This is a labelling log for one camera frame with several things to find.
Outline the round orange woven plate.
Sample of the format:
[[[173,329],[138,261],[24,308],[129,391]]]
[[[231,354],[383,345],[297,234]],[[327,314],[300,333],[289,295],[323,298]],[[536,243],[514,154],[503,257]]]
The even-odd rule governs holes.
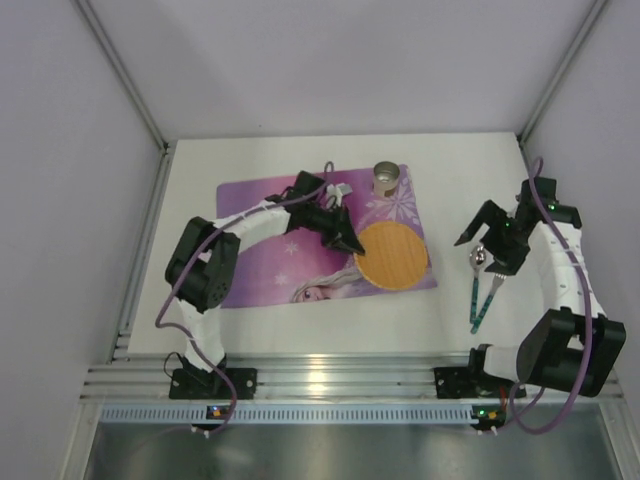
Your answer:
[[[426,275],[429,254],[424,240],[409,226],[382,221],[358,234],[364,254],[354,255],[360,274],[377,288],[400,291],[417,285]]]

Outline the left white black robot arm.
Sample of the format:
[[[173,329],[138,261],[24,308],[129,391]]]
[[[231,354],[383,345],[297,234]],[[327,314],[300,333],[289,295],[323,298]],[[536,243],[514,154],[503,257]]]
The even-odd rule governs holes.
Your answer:
[[[204,374],[223,371],[225,351],[219,329],[208,319],[230,292],[241,253],[271,238],[303,229],[320,236],[329,250],[363,255],[344,198],[345,183],[301,171],[291,186],[236,214],[208,221],[191,218],[165,269],[170,293],[157,314],[158,329],[181,332],[186,366]]]

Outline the metal spoon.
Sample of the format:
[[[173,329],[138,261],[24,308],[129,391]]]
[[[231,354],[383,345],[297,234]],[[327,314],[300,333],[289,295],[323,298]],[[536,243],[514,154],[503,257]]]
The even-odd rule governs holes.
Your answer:
[[[479,276],[487,260],[487,252],[483,245],[476,245],[469,254],[469,264],[473,273],[469,322],[474,323],[477,315]]]

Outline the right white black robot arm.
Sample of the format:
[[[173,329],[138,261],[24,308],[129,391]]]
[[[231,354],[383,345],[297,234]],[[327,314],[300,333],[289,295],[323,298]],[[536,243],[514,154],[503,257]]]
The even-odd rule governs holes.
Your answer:
[[[513,212],[487,200],[457,242],[470,242],[487,228],[477,251],[493,258],[494,281],[487,295],[516,275],[527,258],[540,279],[543,315],[514,347],[482,344],[471,349],[468,368],[480,382],[521,382],[597,396],[626,341],[625,326],[609,319],[593,293],[582,254],[582,218],[556,197],[557,182],[523,181]]]

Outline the beige metal cup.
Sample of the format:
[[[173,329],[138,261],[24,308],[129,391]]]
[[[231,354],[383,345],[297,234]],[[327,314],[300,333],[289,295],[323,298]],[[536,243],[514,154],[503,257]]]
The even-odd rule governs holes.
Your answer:
[[[390,161],[378,162],[373,167],[372,190],[376,196],[390,197],[400,180],[400,166]]]

